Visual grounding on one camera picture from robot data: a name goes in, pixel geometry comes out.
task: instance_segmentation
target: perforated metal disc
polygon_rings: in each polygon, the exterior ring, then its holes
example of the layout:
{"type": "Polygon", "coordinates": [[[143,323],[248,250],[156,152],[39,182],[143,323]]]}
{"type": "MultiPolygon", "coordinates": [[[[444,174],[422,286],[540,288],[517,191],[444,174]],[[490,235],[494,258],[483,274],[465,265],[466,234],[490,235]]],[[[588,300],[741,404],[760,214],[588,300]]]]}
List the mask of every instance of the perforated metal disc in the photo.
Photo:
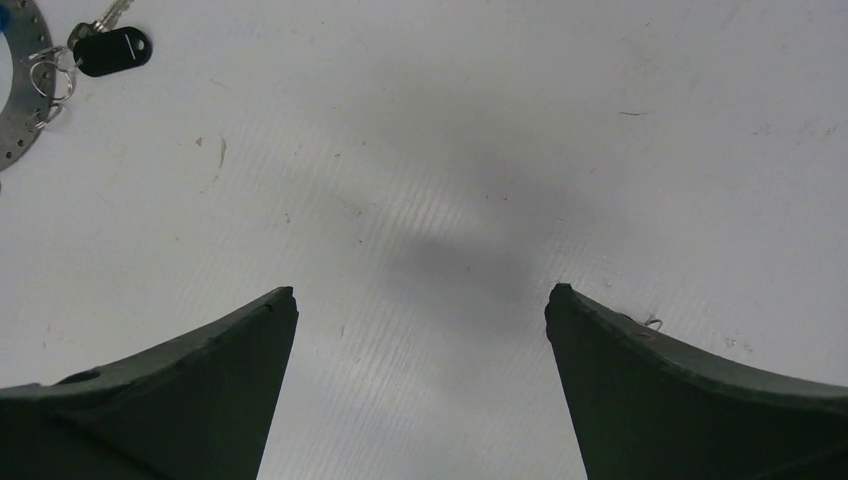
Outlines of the perforated metal disc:
{"type": "MultiPolygon", "coordinates": [[[[27,57],[49,47],[50,32],[34,0],[0,0],[11,13],[3,32],[12,53],[12,91],[0,112],[0,171],[15,163],[38,138],[34,123],[49,112],[52,98],[45,98],[30,83],[27,57]]],[[[35,77],[45,92],[55,91],[53,69],[37,70],[35,77]]]]}

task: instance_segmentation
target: black key fob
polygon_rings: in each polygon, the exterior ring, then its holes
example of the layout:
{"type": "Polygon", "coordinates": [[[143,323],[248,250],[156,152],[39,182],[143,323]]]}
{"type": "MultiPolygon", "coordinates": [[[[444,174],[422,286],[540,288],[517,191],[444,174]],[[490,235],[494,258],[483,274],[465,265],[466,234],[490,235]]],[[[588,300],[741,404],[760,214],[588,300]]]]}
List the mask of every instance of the black key fob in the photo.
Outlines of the black key fob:
{"type": "Polygon", "coordinates": [[[118,28],[79,39],[74,45],[74,60],[89,77],[102,77],[140,67],[150,60],[153,44],[135,27],[118,28]]]}

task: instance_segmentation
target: key ring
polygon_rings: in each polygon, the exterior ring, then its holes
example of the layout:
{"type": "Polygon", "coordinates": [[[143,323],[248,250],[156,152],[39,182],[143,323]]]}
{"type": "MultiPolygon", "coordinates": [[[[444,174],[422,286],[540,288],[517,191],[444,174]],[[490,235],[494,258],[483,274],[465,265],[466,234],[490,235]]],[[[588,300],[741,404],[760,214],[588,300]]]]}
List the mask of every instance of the key ring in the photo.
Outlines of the key ring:
{"type": "Polygon", "coordinates": [[[39,65],[52,65],[57,72],[61,72],[63,75],[65,75],[65,78],[68,79],[68,91],[63,96],[54,98],[53,101],[59,104],[67,102],[74,95],[74,91],[77,89],[77,79],[76,75],[74,75],[77,66],[75,65],[69,70],[59,65],[59,62],[55,60],[39,60],[33,63],[29,67],[29,81],[32,86],[35,87],[35,90],[38,92],[38,94],[45,98],[49,97],[49,95],[47,94],[47,92],[41,89],[41,87],[38,85],[39,82],[35,79],[35,69],[38,68],[39,65]]]}
{"type": "Polygon", "coordinates": [[[50,122],[56,119],[60,113],[65,109],[64,104],[74,95],[74,92],[77,88],[77,77],[76,71],[79,68],[82,62],[75,62],[72,67],[65,68],[59,64],[62,57],[67,54],[73,54],[70,48],[64,45],[54,45],[52,47],[45,48],[39,52],[33,53],[29,57],[27,57],[24,63],[29,64],[29,82],[32,84],[35,91],[38,92],[44,98],[50,99],[50,106],[47,110],[47,115],[40,119],[36,123],[32,123],[33,120],[39,119],[39,116],[42,114],[42,111],[36,110],[35,113],[29,116],[27,121],[25,122],[25,126],[27,130],[39,131],[46,127],[50,122]],[[57,72],[63,74],[68,81],[68,88],[64,95],[61,97],[52,97],[51,94],[44,91],[41,87],[41,79],[48,76],[47,72],[42,72],[40,75],[36,75],[36,70],[39,66],[51,66],[57,72]]]}
{"type": "Polygon", "coordinates": [[[643,323],[642,325],[644,325],[644,326],[646,326],[646,327],[650,328],[651,330],[660,331],[660,329],[661,329],[661,328],[662,328],[662,326],[663,326],[663,321],[662,321],[662,320],[660,320],[659,318],[651,318],[651,319],[649,319],[649,320],[645,321],[645,323],[643,323]]]}
{"type": "Polygon", "coordinates": [[[41,110],[36,110],[35,113],[29,116],[26,121],[26,129],[30,132],[37,132],[44,127],[46,127],[50,122],[56,120],[56,117],[62,113],[62,110],[65,109],[65,106],[61,103],[51,103],[50,109],[47,111],[47,116],[43,120],[39,120],[38,123],[32,124],[31,121],[33,119],[38,119],[38,116],[41,115],[41,110]]]}

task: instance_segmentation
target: silver key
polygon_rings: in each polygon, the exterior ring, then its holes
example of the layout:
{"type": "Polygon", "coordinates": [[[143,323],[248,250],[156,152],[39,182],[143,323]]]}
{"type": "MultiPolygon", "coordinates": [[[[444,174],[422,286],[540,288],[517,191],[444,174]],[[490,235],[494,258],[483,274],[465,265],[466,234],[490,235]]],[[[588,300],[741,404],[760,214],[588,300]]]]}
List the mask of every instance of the silver key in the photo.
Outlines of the silver key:
{"type": "Polygon", "coordinates": [[[105,33],[115,28],[121,15],[129,10],[132,2],[133,0],[115,0],[97,20],[91,23],[80,23],[74,27],[68,37],[68,48],[73,50],[78,40],[98,33],[105,33]]]}

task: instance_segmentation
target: hole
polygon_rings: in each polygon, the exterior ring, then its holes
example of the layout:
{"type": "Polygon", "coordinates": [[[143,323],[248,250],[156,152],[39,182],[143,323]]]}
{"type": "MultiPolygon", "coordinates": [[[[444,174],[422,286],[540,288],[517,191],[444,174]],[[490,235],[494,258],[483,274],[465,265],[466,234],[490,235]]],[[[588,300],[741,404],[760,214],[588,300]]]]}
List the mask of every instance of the hole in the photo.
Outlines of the hole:
{"type": "Polygon", "coordinates": [[[633,335],[634,337],[642,338],[646,342],[653,342],[654,340],[656,340],[656,338],[653,335],[651,335],[649,333],[645,333],[645,332],[633,332],[633,333],[631,333],[631,335],[633,335]]]}
{"type": "Polygon", "coordinates": [[[59,383],[57,383],[56,385],[68,385],[69,383],[87,382],[89,380],[94,380],[95,378],[97,378],[99,376],[100,376],[100,372],[98,372],[97,370],[86,370],[84,372],[75,373],[75,374],[71,375],[70,377],[62,380],[59,383]]]}

